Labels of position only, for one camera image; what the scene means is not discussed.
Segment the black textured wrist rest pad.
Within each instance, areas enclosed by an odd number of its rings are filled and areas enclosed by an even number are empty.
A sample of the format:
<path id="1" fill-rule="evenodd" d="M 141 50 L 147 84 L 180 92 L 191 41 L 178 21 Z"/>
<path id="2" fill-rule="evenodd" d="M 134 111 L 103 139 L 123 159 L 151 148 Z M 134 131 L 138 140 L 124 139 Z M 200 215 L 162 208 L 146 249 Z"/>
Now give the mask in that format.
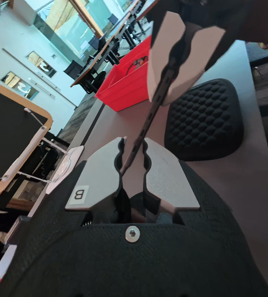
<path id="1" fill-rule="evenodd" d="M 227 79 L 199 84 L 170 104 L 164 147 L 181 161 L 224 158 L 239 149 L 243 137 L 239 97 Z"/>

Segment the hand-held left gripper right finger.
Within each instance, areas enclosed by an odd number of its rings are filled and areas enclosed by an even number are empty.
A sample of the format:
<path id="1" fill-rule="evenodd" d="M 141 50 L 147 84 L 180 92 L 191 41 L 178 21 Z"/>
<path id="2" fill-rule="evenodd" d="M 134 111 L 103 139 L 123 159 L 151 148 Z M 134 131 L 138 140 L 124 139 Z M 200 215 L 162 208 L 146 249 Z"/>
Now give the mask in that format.
<path id="1" fill-rule="evenodd" d="M 195 193 L 178 158 L 165 147 L 143 140 L 144 168 L 143 204 L 148 212 L 175 215 L 178 211 L 199 210 Z"/>

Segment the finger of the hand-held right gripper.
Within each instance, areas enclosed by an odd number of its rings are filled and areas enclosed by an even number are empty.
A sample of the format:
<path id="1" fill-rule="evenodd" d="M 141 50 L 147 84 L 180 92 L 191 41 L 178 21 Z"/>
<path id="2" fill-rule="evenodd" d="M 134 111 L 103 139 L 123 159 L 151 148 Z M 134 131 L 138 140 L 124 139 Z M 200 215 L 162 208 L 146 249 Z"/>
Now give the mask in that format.
<path id="1" fill-rule="evenodd" d="M 150 102 L 161 80 L 162 71 L 168 64 L 170 51 L 184 31 L 185 25 L 179 14 L 166 12 L 148 56 L 147 90 Z"/>
<path id="2" fill-rule="evenodd" d="M 199 80 L 225 32 L 222 28 L 212 26 L 194 34 L 190 54 L 180 66 L 178 76 L 171 84 L 162 106 L 174 102 Z"/>

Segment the white clamp plate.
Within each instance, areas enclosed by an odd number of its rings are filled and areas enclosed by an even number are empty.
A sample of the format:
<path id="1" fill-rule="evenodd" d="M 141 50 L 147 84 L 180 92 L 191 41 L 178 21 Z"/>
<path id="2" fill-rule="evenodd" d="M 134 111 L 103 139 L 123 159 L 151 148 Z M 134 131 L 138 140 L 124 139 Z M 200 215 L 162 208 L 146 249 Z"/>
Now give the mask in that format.
<path id="1" fill-rule="evenodd" d="M 1 177 L 1 181 L 9 182 L 16 174 L 24 175 L 28 178 L 33 178 L 35 180 L 47 183 L 48 185 L 46 188 L 46 195 L 49 195 L 65 179 L 65 177 L 67 177 L 72 172 L 72 170 L 76 166 L 77 161 L 80 158 L 80 155 L 84 151 L 84 146 L 78 146 L 70 149 L 69 151 L 63 150 L 59 146 L 55 145 L 54 143 L 43 137 L 47 132 L 47 127 L 40 122 L 40 120 L 35 116 L 35 114 L 27 107 L 24 108 L 24 111 L 31 114 L 35 118 L 35 120 L 39 122 L 41 127 L 30 140 L 29 144 L 24 149 L 24 151 L 19 155 L 19 157 L 12 163 L 12 165 L 6 171 L 6 173 L 4 173 L 4 175 Z M 60 166 L 55 171 L 52 180 L 43 180 L 41 178 L 19 171 L 24 161 L 34 150 L 35 145 L 37 145 L 42 140 L 50 146 L 56 148 L 57 150 L 60 150 L 65 155 Z"/>

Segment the black office chair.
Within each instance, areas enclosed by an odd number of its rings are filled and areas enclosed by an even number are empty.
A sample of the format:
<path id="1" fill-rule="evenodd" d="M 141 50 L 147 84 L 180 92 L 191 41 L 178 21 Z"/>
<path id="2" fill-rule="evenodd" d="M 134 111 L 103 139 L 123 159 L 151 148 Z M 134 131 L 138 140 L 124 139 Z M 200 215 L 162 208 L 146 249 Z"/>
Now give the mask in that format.
<path id="1" fill-rule="evenodd" d="M 76 80 L 79 74 L 82 72 L 82 69 L 82 65 L 80 65 L 75 60 L 72 60 L 70 65 L 63 72 L 67 74 L 69 77 L 71 77 L 73 80 Z"/>

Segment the black strap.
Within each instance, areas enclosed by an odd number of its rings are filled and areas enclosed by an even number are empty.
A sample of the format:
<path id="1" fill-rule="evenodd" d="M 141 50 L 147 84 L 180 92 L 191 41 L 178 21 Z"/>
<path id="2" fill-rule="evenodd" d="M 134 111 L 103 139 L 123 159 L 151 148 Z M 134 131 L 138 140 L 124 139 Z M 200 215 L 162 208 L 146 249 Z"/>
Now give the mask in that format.
<path id="1" fill-rule="evenodd" d="M 168 62 L 168 65 L 163 70 L 162 78 L 157 86 L 157 89 L 155 91 L 155 94 L 152 99 L 150 110 L 147 114 L 147 117 L 142 125 L 142 128 L 136 138 L 136 140 L 133 143 L 132 149 L 123 164 L 121 168 L 121 176 L 124 176 L 126 171 L 131 167 L 139 149 L 142 144 L 143 139 L 145 138 L 152 121 L 154 120 L 154 117 L 159 109 L 159 107 L 162 105 L 167 92 L 169 90 L 169 87 L 172 83 L 173 77 L 176 74 L 176 59 L 171 58 L 171 61 Z"/>

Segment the wall poster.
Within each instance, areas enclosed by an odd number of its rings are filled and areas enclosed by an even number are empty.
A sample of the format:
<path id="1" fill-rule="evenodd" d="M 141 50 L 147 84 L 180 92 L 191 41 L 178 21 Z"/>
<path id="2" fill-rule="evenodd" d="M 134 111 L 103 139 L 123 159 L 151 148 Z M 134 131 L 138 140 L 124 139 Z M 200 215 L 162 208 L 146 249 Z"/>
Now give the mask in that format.
<path id="1" fill-rule="evenodd" d="M 15 90 L 20 96 L 30 101 L 32 101 L 39 94 L 38 90 L 36 90 L 28 82 L 24 81 L 13 72 L 8 72 L 0 80 L 8 87 Z"/>
<path id="2" fill-rule="evenodd" d="M 56 70 L 50 66 L 42 57 L 40 57 L 36 52 L 32 51 L 27 56 L 26 59 L 45 75 L 52 78 L 56 74 Z"/>

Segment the black panel with wooden frame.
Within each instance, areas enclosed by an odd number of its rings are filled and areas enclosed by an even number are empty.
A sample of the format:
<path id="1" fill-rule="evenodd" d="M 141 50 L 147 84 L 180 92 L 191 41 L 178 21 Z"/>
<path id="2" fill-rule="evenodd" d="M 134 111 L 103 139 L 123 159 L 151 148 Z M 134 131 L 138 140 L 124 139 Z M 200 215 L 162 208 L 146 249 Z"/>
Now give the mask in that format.
<path id="1" fill-rule="evenodd" d="M 0 84 L 0 194 L 50 130 L 52 116 Z"/>

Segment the red plastic bin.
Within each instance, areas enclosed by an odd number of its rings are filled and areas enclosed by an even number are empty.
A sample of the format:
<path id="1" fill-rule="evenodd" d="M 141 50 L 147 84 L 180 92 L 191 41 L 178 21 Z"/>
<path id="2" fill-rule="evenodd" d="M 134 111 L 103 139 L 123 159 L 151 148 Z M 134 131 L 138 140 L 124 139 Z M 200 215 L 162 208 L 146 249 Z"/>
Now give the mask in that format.
<path id="1" fill-rule="evenodd" d="M 147 71 L 151 35 L 114 65 L 95 94 L 115 112 L 148 99 Z"/>

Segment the wooden office desk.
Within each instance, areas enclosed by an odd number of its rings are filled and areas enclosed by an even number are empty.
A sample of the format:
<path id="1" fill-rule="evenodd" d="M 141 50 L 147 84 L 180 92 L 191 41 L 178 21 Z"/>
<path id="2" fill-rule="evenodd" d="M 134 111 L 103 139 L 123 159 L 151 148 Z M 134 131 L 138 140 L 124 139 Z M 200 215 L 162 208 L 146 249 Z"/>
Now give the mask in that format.
<path id="1" fill-rule="evenodd" d="M 126 40 L 128 42 L 127 47 L 120 47 L 120 40 L 117 36 L 113 35 L 105 42 L 99 41 L 101 44 L 98 47 L 96 54 L 93 56 L 89 56 L 85 66 L 80 70 L 80 72 L 76 75 L 76 78 L 71 84 L 70 87 L 81 85 L 82 88 L 88 93 L 91 94 L 92 92 L 96 93 L 102 83 L 99 84 L 100 77 L 105 77 L 102 74 L 94 75 L 98 72 L 99 68 L 101 67 L 103 62 L 110 63 L 113 65 L 119 65 L 121 60 L 126 56 L 125 54 L 122 56 L 118 55 L 118 50 L 127 51 L 128 54 L 131 50 L 137 47 L 140 43 L 140 32 L 137 36 L 138 43 L 135 43 L 132 39 L 129 31 L 126 29 L 123 34 L 120 34 L 122 40 Z"/>

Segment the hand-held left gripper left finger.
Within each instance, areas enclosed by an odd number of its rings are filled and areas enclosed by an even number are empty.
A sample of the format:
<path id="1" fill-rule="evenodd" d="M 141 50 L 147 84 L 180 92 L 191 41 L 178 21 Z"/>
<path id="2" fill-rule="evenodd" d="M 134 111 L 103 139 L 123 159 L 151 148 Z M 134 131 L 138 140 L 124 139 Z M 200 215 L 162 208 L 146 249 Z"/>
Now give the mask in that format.
<path id="1" fill-rule="evenodd" d="M 121 166 L 125 138 L 110 141 L 86 161 L 68 199 L 68 211 L 115 211 L 122 187 Z"/>

